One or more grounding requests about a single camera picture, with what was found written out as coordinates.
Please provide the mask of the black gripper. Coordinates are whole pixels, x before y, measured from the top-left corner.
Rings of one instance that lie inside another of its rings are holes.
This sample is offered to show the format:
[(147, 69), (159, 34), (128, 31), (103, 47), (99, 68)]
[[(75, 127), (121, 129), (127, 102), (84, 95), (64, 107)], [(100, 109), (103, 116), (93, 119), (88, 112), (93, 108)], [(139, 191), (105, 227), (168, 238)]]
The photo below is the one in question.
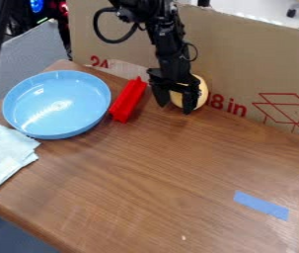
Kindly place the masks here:
[(157, 68), (148, 69), (149, 86), (156, 103), (169, 102), (168, 89), (184, 89), (183, 114), (188, 115), (198, 105), (200, 81), (191, 74), (190, 43), (184, 40), (184, 25), (176, 13), (156, 13), (147, 21), (149, 42), (155, 47)]

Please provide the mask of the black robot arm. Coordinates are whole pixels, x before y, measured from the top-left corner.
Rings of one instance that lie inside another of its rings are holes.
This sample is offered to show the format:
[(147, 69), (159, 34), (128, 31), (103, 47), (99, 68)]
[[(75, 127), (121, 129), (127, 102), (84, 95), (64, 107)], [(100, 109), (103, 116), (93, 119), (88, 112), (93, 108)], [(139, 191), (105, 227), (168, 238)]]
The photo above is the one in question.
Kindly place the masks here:
[[(188, 47), (184, 40), (184, 25), (172, 0), (108, 0), (111, 7), (95, 12), (92, 27), (95, 35), (105, 43), (124, 42), (136, 30), (145, 31), (149, 43), (155, 46), (159, 68), (149, 68), (149, 85), (156, 103), (163, 107), (169, 101), (169, 92), (181, 95), (181, 111), (188, 115), (195, 109), (200, 97), (200, 80), (191, 74)], [(119, 39), (107, 39), (99, 29), (99, 18), (113, 13), (124, 22), (131, 23), (129, 31)]]

